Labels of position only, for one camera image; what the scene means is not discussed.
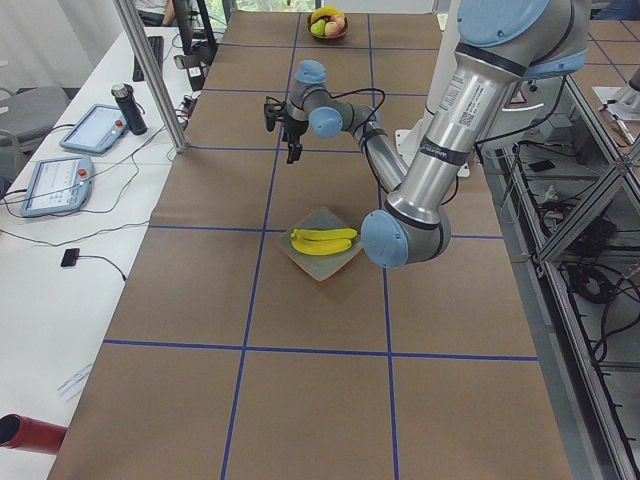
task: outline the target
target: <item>yellow banana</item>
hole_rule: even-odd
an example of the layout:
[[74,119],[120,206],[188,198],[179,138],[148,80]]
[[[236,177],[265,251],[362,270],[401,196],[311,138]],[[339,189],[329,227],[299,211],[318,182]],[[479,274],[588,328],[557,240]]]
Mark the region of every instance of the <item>yellow banana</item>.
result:
[[351,248],[351,240],[348,238],[336,238],[334,240],[316,242],[293,237],[291,245],[296,251],[306,255],[333,255],[334,253],[349,250]]
[[332,15],[342,15],[344,17],[344,12],[342,10],[338,10],[332,5],[325,5],[324,7],[318,8],[311,14],[311,23],[315,23],[322,17],[331,17]]
[[306,228],[294,228],[291,238],[303,240],[335,240],[337,238],[356,238],[358,232],[353,228],[334,228],[332,230],[308,230]]

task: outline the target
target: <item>white and blue device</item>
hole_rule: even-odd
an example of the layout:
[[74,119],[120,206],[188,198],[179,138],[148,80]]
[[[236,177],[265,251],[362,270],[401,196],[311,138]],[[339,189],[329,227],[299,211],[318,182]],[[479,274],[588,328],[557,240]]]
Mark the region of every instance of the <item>white and blue device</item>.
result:
[[67,150],[101,155],[111,148],[127,128],[118,107],[96,104],[67,133],[60,146]]
[[22,209],[23,217],[75,212],[89,197],[93,163],[87,156],[36,163]]

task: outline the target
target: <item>apple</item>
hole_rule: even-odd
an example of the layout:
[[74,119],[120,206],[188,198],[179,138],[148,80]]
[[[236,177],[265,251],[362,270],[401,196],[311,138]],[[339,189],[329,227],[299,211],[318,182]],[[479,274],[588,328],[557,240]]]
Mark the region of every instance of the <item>apple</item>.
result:
[[340,35],[341,32],[342,29],[336,22],[327,22],[327,24],[324,26],[325,37],[336,37]]
[[330,22],[336,22],[340,27],[340,30],[344,30],[344,17],[342,15],[331,15],[329,18]]
[[321,18],[320,20],[315,22],[313,25],[311,25],[311,27],[309,28],[309,31],[314,35],[324,36],[324,28],[326,23],[327,22],[325,22],[324,19]]

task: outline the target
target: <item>bowl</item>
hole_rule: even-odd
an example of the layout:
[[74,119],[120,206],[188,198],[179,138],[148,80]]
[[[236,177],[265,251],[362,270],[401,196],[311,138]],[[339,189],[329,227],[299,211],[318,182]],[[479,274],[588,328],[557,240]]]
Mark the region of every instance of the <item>bowl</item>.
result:
[[323,40],[323,41],[336,40],[338,38],[344,37],[347,34],[348,31],[349,31],[349,19],[345,15],[345,17],[344,17],[344,28],[342,29],[342,31],[338,35],[335,35],[333,37],[325,37],[324,35],[316,35],[315,33],[313,33],[311,31],[311,15],[307,15],[307,32],[309,32],[313,38],[316,38],[318,40]]

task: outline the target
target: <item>square plate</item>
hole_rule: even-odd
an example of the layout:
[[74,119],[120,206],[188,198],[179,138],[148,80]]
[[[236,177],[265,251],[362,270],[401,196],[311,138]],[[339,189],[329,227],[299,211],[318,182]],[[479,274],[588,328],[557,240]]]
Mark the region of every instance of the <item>square plate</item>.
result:
[[349,225],[336,217],[326,208],[316,210],[311,215],[301,220],[278,238],[278,245],[300,268],[307,272],[315,280],[322,282],[344,267],[362,250],[360,235],[353,239],[353,245],[349,250],[334,253],[333,255],[305,255],[298,252],[291,245],[291,232],[294,228],[307,228],[311,230],[330,230],[334,228],[346,228]]

